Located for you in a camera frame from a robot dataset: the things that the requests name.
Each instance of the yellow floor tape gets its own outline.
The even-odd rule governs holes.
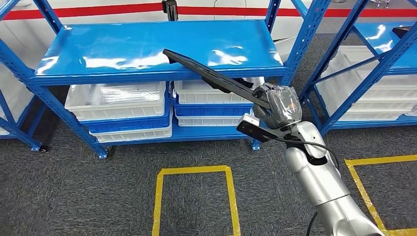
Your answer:
[[[368,196],[368,193],[363,187],[362,181],[360,181],[359,175],[357,174],[355,170],[355,166],[385,164],[385,163],[404,162],[404,161],[417,161],[417,155],[377,157],[377,158],[356,159],[356,160],[345,159],[346,166],[348,167],[352,175],[352,178],[354,179],[356,186],[359,190],[359,193],[362,195],[362,198],[365,201],[366,206],[368,207],[369,212],[371,213],[372,217],[377,223],[378,228],[387,236],[417,236],[417,228],[387,230],[385,228],[385,225],[382,223],[382,220],[379,214],[377,213],[375,206],[372,204],[371,199]]]
[[[236,203],[235,187],[233,185],[232,170],[228,166],[201,166],[161,169],[156,179],[155,208],[153,210],[152,236],[159,236],[159,225],[161,219],[162,188],[164,186],[164,175],[196,174],[209,172],[226,173],[227,192],[229,194],[230,212],[232,215],[233,235],[240,236],[240,225],[238,216],[238,205]]]

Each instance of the white plastic crate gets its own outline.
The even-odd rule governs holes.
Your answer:
[[[352,104],[351,111],[354,110],[397,110],[410,111],[415,105],[416,100],[361,100],[360,102]]]
[[[13,95],[10,96],[7,105],[10,109],[10,112],[12,113],[12,116],[17,122],[22,115],[25,108],[29,105],[30,101],[33,98],[33,93],[31,93],[26,86],[20,87],[20,89]],[[0,117],[7,120],[6,115],[4,114],[3,109],[0,106]],[[9,132],[2,129],[0,127],[0,135],[8,135]]]
[[[137,129],[128,131],[116,131],[106,133],[91,133],[100,143],[108,142],[122,142],[144,139],[161,139],[172,136],[172,115],[173,110],[170,110],[170,125],[168,127],[156,129]]]
[[[366,46],[340,46],[322,77],[372,57]],[[332,115],[378,64],[373,62],[318,83],[326,109]],[[417,105],[417,75],[383,76],[340,120],[395,120]]]
[[[250,79],[254,83],[252,88],[265,82],[263,77]],[[179,96],[179,104],[251,103],[234,93],[224,93],[214,89],[203,80],[174,81],[174,88]]]
[[[340,121],[366,121],[366,120],[396,120],[400,115],[404,114],[404,110],[392,111],[347,111],[339,120]]]
[[[237,126],[239,117],[178,117],[178,126]]]
[[[72,85],[65,108],[79,121],[164,114],[166,82]]]

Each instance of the blue plastic crate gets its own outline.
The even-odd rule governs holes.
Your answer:
[[[177,117],[217,117],[241,116],[250,113],[252,103],[235,104],[179,104],[174,99],[175,115]]]
[[[136,129],[154,129],[168,127],[170,124],[170,96],[168,87],[165,90],[164,115],[158,117],[140,117],[127,119],[105,119],[82,121],[91,133],[105,133],[114,131],[126,131]]]

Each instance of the stacked crate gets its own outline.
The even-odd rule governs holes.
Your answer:
[[[252,89],[263,77],[246,79]],[[252,103],[233,93],[213,89],[203,80],[174,81],[174,109],[179,126],[237,126]]]
[[[100,143],[172,135],[169,83],[72,85],[65,102]]]
[[[322,77],[373,57],[366,46],[340,46]],[[375,68],[374,61],[317,83],[331,116]],[[386,75],[342,116],[340,121],[396,120],[402,114],[417,116],[417,75]]]

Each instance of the shelf surface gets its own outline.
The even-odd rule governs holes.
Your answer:
[[[178,119],[173,117],[172,136],[162,139],[145,139],[123,142],[98,143],[102,146],[169,143],[187,141],[209,141],[249,138],[236,130],[234,126],[178,126]]]
[[[355,23],[358,37],[365,43],[374,55],[391,50],[400,38],[392,32],[394,27],[413,26],[415,21],[386,22],[386,23]],[[417,74],[417,44],[413,44],[408,51],[391,67],[389,74]]]
[[[401,115],[397,120],[384,121],[337,121],[331,129],[354,129],[417,125],[417,116]]]
[[[64,85],[200,78],[169,64],[164,48],[230,77],[286,71],[263,20],[88,24],[62,26],[32,80]]]

